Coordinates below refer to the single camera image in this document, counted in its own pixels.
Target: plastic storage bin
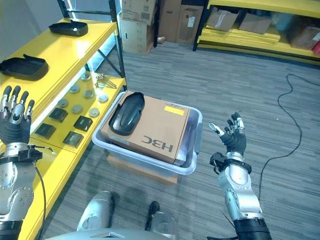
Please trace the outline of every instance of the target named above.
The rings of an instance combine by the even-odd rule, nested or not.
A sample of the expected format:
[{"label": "plastic storage bin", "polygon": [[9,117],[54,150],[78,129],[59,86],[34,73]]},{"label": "plastic storage bin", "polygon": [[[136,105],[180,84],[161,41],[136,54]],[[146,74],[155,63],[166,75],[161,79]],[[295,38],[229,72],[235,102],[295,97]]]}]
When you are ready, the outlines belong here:
[{"label": "plastic storage bin", "polygon": [[117,106],[118,102],[120,101],[121,97],[125,94],[125,92],[121,92],[113,104],[111,105],[108,112],[103,117],[102,121],[94,131],[92,135],[92,141],[95,145],[107,149],[111,155],[116,158],[128,161],[136,166],[141,166],[146,169],[150,169],[154,172],[157,172],[165,177],[170,177],[175,174],[179,175],[189,175],[193,173],[196,169],[197,165],[197,156],[200,151],[200,144],[201,144],[201,136],[202,136],[202,120],[203,116],[201,112],[193,107],[184,106],[190,109],[189,112],[189,120],[192,120],[190,128],[186,129],[187,133],[189,134],[189,144],[187,144],[186,149],[186,161],[182,166],[176,166],[141,153],[137,153],[121,146],[115,145],[110,142],[106,142],[104,136],[101,134],[100,129],[102,125],[105,123],[113,109]]}]

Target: white wall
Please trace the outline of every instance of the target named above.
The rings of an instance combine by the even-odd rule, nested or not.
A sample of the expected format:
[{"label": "white wall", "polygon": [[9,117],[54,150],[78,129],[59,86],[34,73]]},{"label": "white wall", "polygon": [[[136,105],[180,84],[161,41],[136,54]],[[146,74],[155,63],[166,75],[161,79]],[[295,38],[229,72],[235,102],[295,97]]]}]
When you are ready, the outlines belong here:
[{"label": "white wall", "polygon": [[[109,10],[108,0],[69,0],[73,8]],[[116,0],[117,12],[120,11]],[[111,21],[110,16],[75,14],[77,18]],[[57,0],[0,0],[0,62],[62,18]]]}]

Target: cable on floor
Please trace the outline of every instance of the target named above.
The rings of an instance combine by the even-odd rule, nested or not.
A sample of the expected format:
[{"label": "cable on floor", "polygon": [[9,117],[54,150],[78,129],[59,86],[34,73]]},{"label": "cable on floor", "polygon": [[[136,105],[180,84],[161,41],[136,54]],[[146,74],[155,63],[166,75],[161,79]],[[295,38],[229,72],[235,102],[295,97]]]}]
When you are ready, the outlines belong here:
[{"label": "cable on floor", "polygon": [[45,226],[45,220],[46,220],[46,208],[47,208],[47,199],[46,199],[46,189],[45,189],[45,184],[44,184],[44,180],[39,172],[39,169],[37,168],[36,166],[36,163],[34,162],[33,163],[34,165],[34,168],[35,168],[35,171],[36,173],[38,174],[39,176],[39,179],[40,179],[40,182],[41,182],[41,186],[42,186],[42,191],[43,191],[43,217],[42,217],[42,224],[41,224],[41,228],[40,228],[40,231],[39,231],[39,235],[38,235],[38,240],[41,239],[41,235],[42,235],[42,232],[44,230],[44,226]]},{"label": "cable on floor", "polygon": [[295,75],[295,74],[292,74],[292,73],[289,73],[289,74],[285,77],[287,83],[289,84],[289,86],[290,86],[290,88],[291,88],[291,90],[288,91],[288,92],[286,92],[286,93],[281,94],[281,95],[278,97],[278,99],[277,99],[277,103],[278,103],[279,107],[280,107],[287,115],[289,115],[290,118],[292,118],[292,120],[294,121],[294,124],[295,124],[296,127],[298,128],[298,130],[299,130],[299,142],[298,142],[297,146],[296,146],[290,153],[288,153],[288,154],[286,154],[286,155],[283,155],[283,156],[272,157],[272,158],[270,158],[268,161],[265,162],[265,164],[263,165],[261,174],[260,174],[259,194],[258,194],[258,199],[259,199],[259,201],[260,201],[260,197],[261,197],[261,187],[262,187],[263,174],[264,174],[264,171],[265,171],[266,166],[268,165],[268,163],[269,163],[271,160],[286,158],[286,157],[290,156],[291,154],[293,154],[293,153],[299,148],[299,146],[300,146],[300,144],[301,144],[301,140],[302,140],[303,132],[302,132],[301,127],[300,127],[299,124],[297,123],[296,119],[295,119],[287,110],[285,110],[285,108],[284,108],[284,107],[281,105],[281,103],[280,103],[280,98],[281,98],[282,96],[291,94],[291,93],[294,91],[294,87],[292,86],[291,82],[289,81],[289,77],[290,77],[290,76],[296,77],[296,78],[301,79],[301,80],[303,80],[303,81],[305,81],[305,82],[307,82],[307,83],[309,83],[309,84],[312,84],[312,85],[314,85],[314,86],[320,87],[320,84],[313,83],[313,82],[311,82],[311,81],[309,81],[309,80],[307,80],[307,79],[305,79],[305,78],[303,78],[303,77],[301,77],[301,76],[298,76],[298,75]]}]

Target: silver robotic arm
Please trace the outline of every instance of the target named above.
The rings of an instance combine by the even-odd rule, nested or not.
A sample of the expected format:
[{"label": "silver robotic arm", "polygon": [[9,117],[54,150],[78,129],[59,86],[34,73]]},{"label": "silver robotic arm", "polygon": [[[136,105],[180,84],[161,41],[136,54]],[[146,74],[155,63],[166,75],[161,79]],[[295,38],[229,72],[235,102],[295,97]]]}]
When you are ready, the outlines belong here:
[{"label": "silver robotic arm", "polygon": [[236,112],[228,119],[229,128],[221,130],[210,122],[213,130],[226,146],[226,156],[216,152],[210,159],[218,174],[218,183],[224,192],[225,204],[240,240],[271,240],[259,200],[251,187],[251,166],[245,163],[245,126]]},{"label": "silver robotic arm", "polygon": [[0,139],[6,145],[0,155],[0,240],[16,240],[33,201],[34,163],[42,154],[28,146],[34,101],[25,111],[28,92],[18,95],[16,86],[4,90],[0,103]]}]

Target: yellow metal shelving unit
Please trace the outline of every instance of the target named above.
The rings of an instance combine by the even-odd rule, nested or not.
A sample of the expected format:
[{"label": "yellow metal shelving unit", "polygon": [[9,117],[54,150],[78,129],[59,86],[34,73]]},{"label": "yellow metal shelving unit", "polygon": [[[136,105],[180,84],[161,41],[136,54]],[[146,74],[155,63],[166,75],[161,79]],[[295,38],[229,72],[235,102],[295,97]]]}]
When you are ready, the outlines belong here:
[{"label": "yellow metal shelving unit", "polygon": [[[91,79],[95,79],[95,73],[91,74]],[[124,78],[113,76],[105,76],[105,81],[110,81],[115,87],[95,87],[94,81],[83,81],[79,79],[76,83],[80,87],[80,92],[74,94],[68,92],[63,98],[68,101],[68,106],[64,108],[68,115],[62,123],[54,121],[49,117],[43,120],[43,123],[52,125],[56,128],[50,139],[35,133],[31,134],[30,144],[38,146],[51,147],[57,155],[52,155],[50,151],[43,150],[43,158],[37,162],[39,171],[43,177],[45,193],[46,193],[46,213],[48,214],[69,179],[71,173],[75,169],[77,163],[86,150],[91,141],[92,134],[98,126],[101,119],[107,113],[112,102],[120,92],[122,86],[126,84]],[[86,99],[84,92],[86,90],[94,91],[94,97]],[[101,94],[108,95],[106,103],[100,103],[98,98]],[[83,110],[79,114],[72,113],[72,106],[81,104]],[[100,112],[98,117],[92,118],[89,115],[91,108],[97,108]],[[76,129],[75,122],[79,116],[91,118],[93,123],[88,131]],[[83,139],[77,148],[64,144],[63,141],[69,131],[79,133]],[[29,208],[25,220],[23,221],[22,230],[19,240],[33,240],[39,231],[43,218],[43,190],[38,177],[33,181],[34,200]]]},{"label": "yellow metal shelving unit", "polygon": [[[320,18],[320,1],[315,0],[207,0],[207,8],[210,5],[228,6],[248,9],[259,9],[280,13],[290,13],[313,18]],[[212,36],[206,32],[205,21],[208,11],[204,10],[201,16],[198,33],[193,44],[193,50],[197,47],[203,49],[218,49],[248,54],[257,54],[294,61],[320,65],[320,56],[311,50],[291,47],[284,36],[275,44],[252,43],[238,41],[238,39],[226,38],[224,34]]]},{"label": "yellow metal shelving unit", "polygon": [[[60,22],[70,21],[68,19],[69,13],[76,10],[67,9],[65,3],[61,0],[58,0],[58,3],[63,16],[65,17]],[[71,173],[90,143],[93,131],[97,127],[99,121],[101,121],[104,114],[108,111],[118,93],[122,89],[127,89],[122,57],[122,45],[118,35],[119,30],[117,26],[115,2],[110,0],[109,6],[110,11],[108,12],[82,10],[78,10],[77,12],[92,12],[93,14],[110,15],[112,22],[79,19],[78,21],[85,22],[88,25],[88,33],[79,37],[55,34],[48,29],[10,56],[10,58],[21,58],[23,54],[27,54],[45,59],[49,65],[49,70],[43,78],[37,81],[27,81],[0,73],[0,90],[3,91],[8,85],[11,85],[12,87],[19,85],[22,91],[28,91],[28,100],[35,100],[32,121],[35,122],[38,119],[38,122],[41,122],[43,117],[45,117],[42,116],[44,115],[43,112],[50,111],[48,106],[52,105],[52,102],[58,101],[58,96],[61,97],[60,95],[63,94],[62,91],[65,91],[69,87],[72,81],[74,81],[74,78],[81,73],[83,67],[86,66],[87,62],[97,51],[102,55],[104,60],[110,63],[108,56],[105,56],[99,51],[99,48],[106,42],[109,36],[112,34],[115,36],[120,70],[113,64],[110,63],[110,65],[120,77],[106,75],[103,79],[103,82],[106,84],[102,86],[98,85],[98,87],[95,85],[97,80],[96,73],[94,72],[90,73],[90,81],[76,79],[78,80],[76,84],[79,85],[80,92],[76,94],[68,92],[64,96],[69,102],[68,107],[65,108],[68,112],[65,120],[62,123],[59,123],[46,117],[42,121],[43,123],[53,125],[56,128],[50,139],[46,139],[34,133],[31,134],[29,144],[51,147],[57,153],[57,155],[53,155],[50,151],[43,150],[43,158],[37,162],[45,185],[46,214],[52,209]],[[86,99],[84,97],[84,92],[86,90],[94,91],[94,97]],[[98,101],[98,97],[101,94],[106,94],[108,96],[107,102],[100,103]],[[82,105],[82,113],[72,113],[71,107],[75,104]],[[100,112],[98,117],[89,116],[88,112],[91,108],[98,108]],[[79,116],[85,116],[92,119],[93,123],[87,132],[75,129],[74,124]],[[83,139],[77,148],[63,144],[63,140],[69,131],[80,133],[83,136]],[[0,142],[1,152],[3,152],[4,148],[5,146]],[[34,240],[41,228],[44,203],[43,190],[38,176],[36,176],[33,181],[33,189],[34,200],[23,221],[19,240]]]}]

